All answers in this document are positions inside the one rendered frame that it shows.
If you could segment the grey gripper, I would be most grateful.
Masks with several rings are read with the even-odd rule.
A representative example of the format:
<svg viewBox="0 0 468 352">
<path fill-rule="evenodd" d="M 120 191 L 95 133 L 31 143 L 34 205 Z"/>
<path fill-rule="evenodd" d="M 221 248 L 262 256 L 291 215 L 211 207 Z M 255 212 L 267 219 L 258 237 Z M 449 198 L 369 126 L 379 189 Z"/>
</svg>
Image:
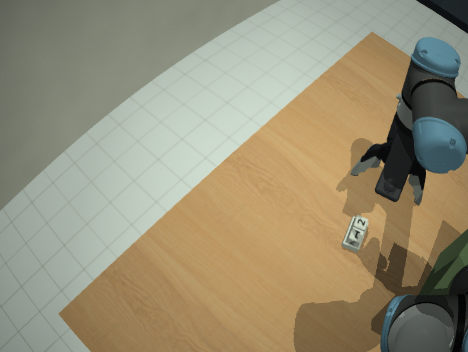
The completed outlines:
<svg viewBox="0 0 468 352">
<path fill-rule="evenodd" d="M 395 122 L 395 116 L 396 116 L 396 122 Z M 387 142 L 383 144 L 371 145 L 369 149 L 367 150 L 367 152 L 365 153 L 365 155 L 362 156 L 359 159 L 359 161 L 355 164 L 350 175 L 358 176 L 359 173 L 365 172 L 368 168 L 377 168 L 379 167 L 381 160 L 385 164 L 386 159 L 389 155 L 390 149 L 392 147 L 393 141 L 395 139 L 395 135 L 397 133 L 398 127 L 400 127 L 400 130 L 405 135 L 407 135 L 410 138 L 413 138 L 412 130 L 408 129 L 401 122 L 401 120 L 398 117 L 397 111 L 396 111 L 395 116 L 392 122 L 392 126 L 389 130 L 390 136 L 388 134 Z M 396 123 L 398 123 L 398 126 Z M 413 166 L 411 167 L 409 174 L 410 175 L 409 175 L 408 181 L 409 181 L 409 184 L 414 189 L 413 191 L 413 195 L 415 196 L 414 202 L 417 205 L 420 205 L 421 200 L 422 200 L 423 190 L 424 190 L 425 179 L 426 179 L 426 169 L 421 167 L 416 156 L 415 156 L 415 160 L 413 162 Z"/>
</svg>

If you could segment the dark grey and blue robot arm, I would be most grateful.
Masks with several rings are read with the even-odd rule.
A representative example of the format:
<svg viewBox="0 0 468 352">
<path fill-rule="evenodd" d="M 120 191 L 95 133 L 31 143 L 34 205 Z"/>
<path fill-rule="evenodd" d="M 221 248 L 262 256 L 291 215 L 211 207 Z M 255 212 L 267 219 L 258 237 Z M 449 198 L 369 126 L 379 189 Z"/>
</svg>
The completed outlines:
<svg viewBox="0 0 468 352">
<path fill-rule="evenodd" d="M 375 187 L 377 194 L 397 202 L 415 156 L 424 169 L 438 174 L 455 171 L 464 163 L 468 98 L 458 98 L 456 93 L 460 64 L 456 50 L 443 40 L 425 37 L 416 43 L 402 92 L 396 95 L 398 117 L 414 139 L 397 130 Z M 380 349 L 468 352 L 468 265 L 454 278 L 449 295 L 393 298 L 385 314 Z"/>
</svg>

